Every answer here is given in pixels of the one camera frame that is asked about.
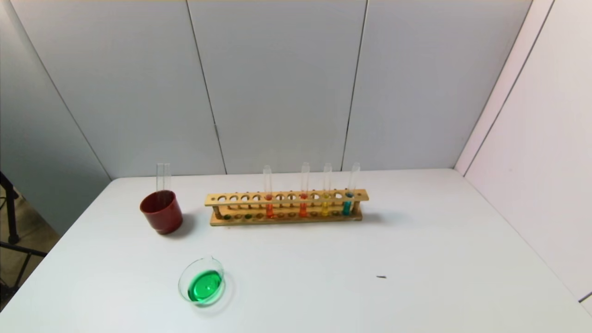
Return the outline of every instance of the black tripod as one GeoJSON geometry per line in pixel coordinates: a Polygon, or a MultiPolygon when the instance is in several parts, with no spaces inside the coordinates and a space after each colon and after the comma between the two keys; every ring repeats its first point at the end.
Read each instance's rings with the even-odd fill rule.
{"type": "Polygon", "coordinates": [[[0,280],[0,299],[4,300],[7,297],[12,297],[12,295],[14,295],[17,292],[19,288],[18,285],[21,283],[22,275],[23,273],[25,273],[25,268],[27,268],[27,264],[29,263],[29,259],[31,259],[31,256],[37,255],[39,257],[45,257],[47,253],[15,245],[16,243],[18,243],[18,241],[21,240],[17,234],[17,215],[14,210],[14,200],[18,199],[18,194],[14,191],[12,183],[1,172],[0,184],[2,185],[4,190],[6,190],[6,208],[8,211],[9,232],[8,243],[0,242],[0,247],[27,254],[25,262],[22,264],[21,271],[18,273],[18,277],[16,282],[14,283],[14,286],[11,287],[4,281],[0,280]]]}

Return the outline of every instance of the test tube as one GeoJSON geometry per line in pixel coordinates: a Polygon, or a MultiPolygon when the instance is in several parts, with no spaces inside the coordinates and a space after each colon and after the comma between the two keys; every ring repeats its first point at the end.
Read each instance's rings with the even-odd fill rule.
{"type": "MultiPolygon", "coordinates": [[[[323,168],[323,198],[328,199],[331,196],[329,195],[329,191],[331,190],[331,171],[333,168],[331,167],[331,163],[325,163],[325,167],[323,168]]],[[[324,202],[321,204],[321,215],[322,216],[329,216],[329,203],[324,202]]]]}
{"type": "MultiPolygon", "coordinates": [[[[308,174],[310,173],[310,166],[308,162],[302,164],[302,173],[300,176],[300,199],[308,198],[308,174]]],[[[306,217],[306,205],[307,203],[300,204],[300,217],[306,217]]]]}
{"type": "MultiPolygon", "coordinates": [[[[354,191],[356,190],[356,181],[358,180],[358,174],[360,173],[360,163],[354,163],[352,166],[352,172],[349,174],[349,184],[348,184],[348,191],[345,192],[345,196],[348,198],[353,198],[354,191]]],[[[343,203],[343,215],[348,216],[349,210],[352,207],[351,201],[346,201],[343,203]]]]}
{"type": "Polygon", "coordinates": [[[168,204],[167,201],[170,197],[170,195],[165,191],[170,191],[170,163],[157,163],[156,192],[158,193],[157,199],[163,206],[168,204]]]}
{"type": "MultiPolygon", "coordinates": [[[[271,190],[271,166],[263,167],[263,189],[265,190],[265,200],[271,201],[274,199],[274,194],[271,190]]],[[[265,213],[268,219],[274,218],[273,204],[265,205],[265,213]]]]}

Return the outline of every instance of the red liquid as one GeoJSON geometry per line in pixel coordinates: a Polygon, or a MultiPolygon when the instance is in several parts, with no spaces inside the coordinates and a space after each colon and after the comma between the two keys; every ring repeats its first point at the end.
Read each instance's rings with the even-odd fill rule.
{"type": "MultiPolygon", "coordinates": [[[[271,194],[265,196],[265,200],[272,200],[274,197],[271,194]]],[[[265,214],[268,219],[274,218],[274,206],[272,204],[265,205],[265,214]]]]}
{"type": "MultiPolygon", "coordinates": [[[[301,193],[300,194],[300,199],[306,199],[308,198],[308,194],[306,193],[301,193]]],[[[301,203],[300,204],[300,212],[298,213],[300,215],[300,217],[306,217],[306,203],[301,203]]]]}

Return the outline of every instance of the red cup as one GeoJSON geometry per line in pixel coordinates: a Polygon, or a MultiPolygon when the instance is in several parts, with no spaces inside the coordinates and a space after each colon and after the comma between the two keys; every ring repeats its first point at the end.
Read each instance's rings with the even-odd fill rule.
{"type": "Polygon", "coordinates": [[[145,197],[140,203],[140,210],[150,226],[161,235],[179,229],[183,222],[181,208],[173,191],[158,191],[145,197]]]}

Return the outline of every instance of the wooden test tube rack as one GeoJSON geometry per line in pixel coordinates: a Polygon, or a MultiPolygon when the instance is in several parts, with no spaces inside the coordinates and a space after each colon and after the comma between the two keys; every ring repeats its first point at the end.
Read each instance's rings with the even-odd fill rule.
{"type": "Polygon", "coordinates": [[[366,190],[354,190],[353,197],[347,197],[345,190],[329,191],[329,198],[322,198],[324,191],[308,191],[308,198],[301,199],[300,191],[273,192],[272,200],[265,200],[266,193],[212,193],[205,199],[205,205],[212,207],[212,226],[231,225],[277,225],[284,223],[361,221],[360,201],[368,201],[366,190]],[[352,202],[349,215],[343,215],[343,205],[352,202]],[[329,215],[323,216],[322,203],[329,204],[329,215]],[[301,217],[300,204],[307,203],[307,216],[301,217]],[[273,204],[274,217],[267,218],[265,206],[273,204]]]}

